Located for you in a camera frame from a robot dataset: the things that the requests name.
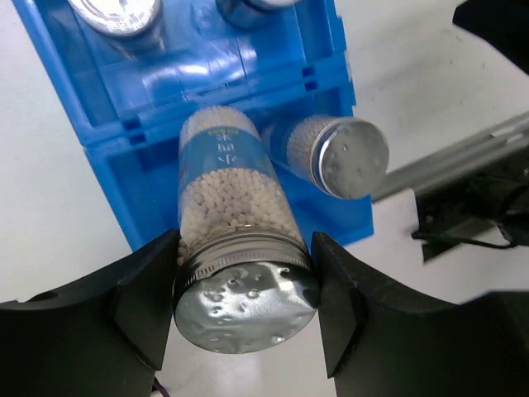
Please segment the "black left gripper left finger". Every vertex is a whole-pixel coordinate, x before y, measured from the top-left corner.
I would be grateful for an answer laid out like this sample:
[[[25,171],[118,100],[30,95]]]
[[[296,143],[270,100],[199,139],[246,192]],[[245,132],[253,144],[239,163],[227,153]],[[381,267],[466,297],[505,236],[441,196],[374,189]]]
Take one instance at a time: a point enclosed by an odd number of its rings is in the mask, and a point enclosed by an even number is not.
[[[179,234],[1,305],[3,396],[148,396],[172,318]]]

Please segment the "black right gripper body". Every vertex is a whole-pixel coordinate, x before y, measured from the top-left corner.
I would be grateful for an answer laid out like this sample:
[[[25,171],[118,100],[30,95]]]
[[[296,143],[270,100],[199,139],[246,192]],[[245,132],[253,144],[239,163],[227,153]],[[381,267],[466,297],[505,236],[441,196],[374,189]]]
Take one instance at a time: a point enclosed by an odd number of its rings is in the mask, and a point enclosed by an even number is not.
[[[528,1],[469,0],[455,8],[455,26],[488,42],[528,74]]]

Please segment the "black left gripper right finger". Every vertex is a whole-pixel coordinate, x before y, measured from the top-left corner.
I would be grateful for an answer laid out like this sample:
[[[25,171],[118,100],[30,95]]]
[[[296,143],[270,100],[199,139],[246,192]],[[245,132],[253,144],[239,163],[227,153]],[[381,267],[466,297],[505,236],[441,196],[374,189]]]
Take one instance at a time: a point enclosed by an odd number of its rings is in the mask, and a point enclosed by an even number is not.
[[[339,396],[525,396],[528,294],[451,304],[312,236],[326,371]]]

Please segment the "silver lid bottle front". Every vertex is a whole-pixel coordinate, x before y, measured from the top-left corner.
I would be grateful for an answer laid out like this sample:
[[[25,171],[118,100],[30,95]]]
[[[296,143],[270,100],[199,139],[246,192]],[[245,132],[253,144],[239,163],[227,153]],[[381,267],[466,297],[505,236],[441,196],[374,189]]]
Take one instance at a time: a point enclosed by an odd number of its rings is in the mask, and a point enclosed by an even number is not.
[[[174,321],[193,345],[259,352],[312,320],[320,288],[307,246],[254,123],[196,111],[179,134],[180,275]]]

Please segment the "silver lid bottle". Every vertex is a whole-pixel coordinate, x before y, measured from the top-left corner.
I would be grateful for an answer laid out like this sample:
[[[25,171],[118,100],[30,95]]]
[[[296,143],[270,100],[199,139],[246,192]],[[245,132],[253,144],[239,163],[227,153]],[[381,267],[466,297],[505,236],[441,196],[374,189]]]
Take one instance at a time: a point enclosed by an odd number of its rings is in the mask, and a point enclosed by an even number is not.
[[[259,352],[312,320],[320,288],[307,246],[254,123],[196,111],[179,134],[180,275],[174,321],[193,345]]]
[[[276,164],[338,199],[371,194],[388,168],[385,135],[357,117],[283,117],[261,139]]]

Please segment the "white lid jar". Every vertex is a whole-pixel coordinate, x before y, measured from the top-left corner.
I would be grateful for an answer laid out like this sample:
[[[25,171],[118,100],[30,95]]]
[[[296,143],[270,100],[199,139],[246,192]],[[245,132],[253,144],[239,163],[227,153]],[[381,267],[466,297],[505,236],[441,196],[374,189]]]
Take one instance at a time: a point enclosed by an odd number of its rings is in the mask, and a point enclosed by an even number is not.
[[[298,0],[216,0],[218,11],[233,26],[252,29],[271,22]]]
[[[163,2],[72,0],[70,7],[88,26],[117,49],[153,50],[163,45]]]

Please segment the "white lid jar front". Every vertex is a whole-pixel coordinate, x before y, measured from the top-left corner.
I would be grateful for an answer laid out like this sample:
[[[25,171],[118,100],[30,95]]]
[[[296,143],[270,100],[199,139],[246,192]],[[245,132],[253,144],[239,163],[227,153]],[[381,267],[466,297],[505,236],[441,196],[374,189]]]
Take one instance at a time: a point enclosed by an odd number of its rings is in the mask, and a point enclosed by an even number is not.
[[[153,50],[163,45],[163,2],[72,0],[70,7],[88,26],[117,49]]]

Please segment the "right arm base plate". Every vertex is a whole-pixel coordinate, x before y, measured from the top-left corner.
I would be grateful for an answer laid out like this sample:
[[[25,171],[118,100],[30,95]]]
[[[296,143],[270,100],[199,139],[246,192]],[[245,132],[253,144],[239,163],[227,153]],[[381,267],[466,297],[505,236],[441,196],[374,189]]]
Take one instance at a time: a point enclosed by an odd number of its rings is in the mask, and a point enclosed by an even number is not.
[[[528,246],[528,150],[417,198],[425,262],[461,245],[495,250]]]

